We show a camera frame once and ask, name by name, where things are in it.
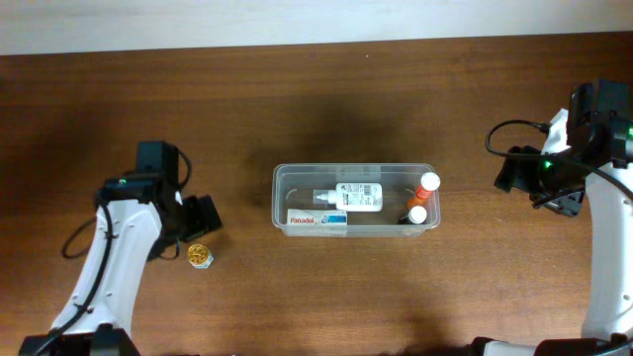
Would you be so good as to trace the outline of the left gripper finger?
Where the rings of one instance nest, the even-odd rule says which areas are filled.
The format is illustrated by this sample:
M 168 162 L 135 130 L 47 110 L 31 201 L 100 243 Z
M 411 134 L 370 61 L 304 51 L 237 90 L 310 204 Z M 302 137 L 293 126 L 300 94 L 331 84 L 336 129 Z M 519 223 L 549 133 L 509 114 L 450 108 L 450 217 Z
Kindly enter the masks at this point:
M 194 218 L 216 218 L 218 212 L 209 195 L 190 197 L 190 215 Z
M 197 217 L 195 238 L 219 230 L 223 227 L 222 220 L 216 210 L 200 211 Z

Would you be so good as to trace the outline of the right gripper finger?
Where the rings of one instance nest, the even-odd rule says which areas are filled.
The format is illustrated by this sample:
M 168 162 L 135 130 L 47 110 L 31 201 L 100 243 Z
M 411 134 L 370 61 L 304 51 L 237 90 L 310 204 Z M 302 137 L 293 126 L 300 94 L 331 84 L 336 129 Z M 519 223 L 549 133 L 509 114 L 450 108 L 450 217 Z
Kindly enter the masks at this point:
M 504 165 L 497 175 L 495 187 L 509 193 L 515 187 L 516 166 Z
M 517 161 L 539 161 L 542 155 L 539 149 L 529 145 L 513 146 L 508 150 L 507 158 Z

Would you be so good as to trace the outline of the gold lid balm jar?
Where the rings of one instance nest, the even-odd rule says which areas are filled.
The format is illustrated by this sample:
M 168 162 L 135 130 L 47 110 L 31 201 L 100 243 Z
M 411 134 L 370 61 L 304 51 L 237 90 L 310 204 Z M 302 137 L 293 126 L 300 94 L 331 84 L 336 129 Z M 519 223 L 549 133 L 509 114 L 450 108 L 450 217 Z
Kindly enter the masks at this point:
M 204 244 L 196 243 L 187 250 L 189 263 L 196 269 L 208 269 L 214 261 L 211 250 Z

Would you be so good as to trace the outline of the orange tube white cap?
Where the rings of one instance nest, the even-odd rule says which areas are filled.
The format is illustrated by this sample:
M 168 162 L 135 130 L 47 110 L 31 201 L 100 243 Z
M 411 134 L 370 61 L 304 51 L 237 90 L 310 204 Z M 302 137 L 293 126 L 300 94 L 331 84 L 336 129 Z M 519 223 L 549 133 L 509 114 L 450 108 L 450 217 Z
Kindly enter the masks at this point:
M 411 210 L 417 206 L 423 206 L 431 195 L 439 188 L 440 177 L 434 172 L 426 172 L 420 177 L 419 185 L 414 191 L 414 196 L 407 202 L 407 208 Z

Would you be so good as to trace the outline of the white Panadol box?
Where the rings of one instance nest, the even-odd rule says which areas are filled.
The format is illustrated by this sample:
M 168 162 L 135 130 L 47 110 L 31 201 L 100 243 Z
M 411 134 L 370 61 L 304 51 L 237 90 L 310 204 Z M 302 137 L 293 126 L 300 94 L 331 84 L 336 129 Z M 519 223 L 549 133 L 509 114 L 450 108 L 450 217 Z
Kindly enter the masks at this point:
M 346 226 L 347 223 L 347 213 L 340 210 L 289 209 L 287 212 L 289 226 Z

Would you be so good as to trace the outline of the dark bottle white cap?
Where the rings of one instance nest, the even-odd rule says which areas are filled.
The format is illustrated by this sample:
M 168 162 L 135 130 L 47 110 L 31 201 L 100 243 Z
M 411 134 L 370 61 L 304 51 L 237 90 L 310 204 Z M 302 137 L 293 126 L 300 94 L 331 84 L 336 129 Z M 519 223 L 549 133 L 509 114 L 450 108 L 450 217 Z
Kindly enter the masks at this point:
M 398 220 L 398 224 L 422 224 L 427 219 L 427 210 L 423 206 L 414 206 Z

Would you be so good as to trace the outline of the white spray bottle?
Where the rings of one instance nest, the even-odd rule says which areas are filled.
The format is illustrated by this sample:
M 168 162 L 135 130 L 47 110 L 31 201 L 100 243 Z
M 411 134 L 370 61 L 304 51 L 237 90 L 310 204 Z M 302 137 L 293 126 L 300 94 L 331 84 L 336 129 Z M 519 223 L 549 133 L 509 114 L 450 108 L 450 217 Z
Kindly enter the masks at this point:
M 383 189 L 379 183 L 337 183 L 334 189 L 314 190 L 315 204 L 333 205 L 337 210 L 378 213 L 383 209 Z

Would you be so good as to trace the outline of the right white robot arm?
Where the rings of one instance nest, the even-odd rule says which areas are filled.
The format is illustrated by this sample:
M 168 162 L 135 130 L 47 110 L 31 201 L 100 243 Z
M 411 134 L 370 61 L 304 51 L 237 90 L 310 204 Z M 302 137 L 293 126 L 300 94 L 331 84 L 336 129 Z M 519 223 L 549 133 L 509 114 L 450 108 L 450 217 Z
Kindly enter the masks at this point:
M 632 110 L 623 82 L 577 86 L 568 109 L 550 123 L 542 148 L 502 154 L 495 185 L 528 194 L 533 208 L 573 217 L 590 204 L 591 277 L 588 312 L 578 338 L 536 346 L 475 338 L 471 355 L 622 355 L 632 353 Z

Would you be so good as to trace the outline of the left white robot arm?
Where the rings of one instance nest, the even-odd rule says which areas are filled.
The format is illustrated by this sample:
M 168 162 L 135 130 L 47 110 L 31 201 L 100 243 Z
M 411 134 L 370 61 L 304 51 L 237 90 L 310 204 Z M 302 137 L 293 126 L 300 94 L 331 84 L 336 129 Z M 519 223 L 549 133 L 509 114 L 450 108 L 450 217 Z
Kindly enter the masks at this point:
M 132 318 L 144 266 L 169 246 L 223 225 L 210 196 L 184 197 L 188 157 L 165 141 L 144 141 L 133 171 L 106 180 L 95 196 L 95 232 L 63 310 L 22 355 L 136 355 Z

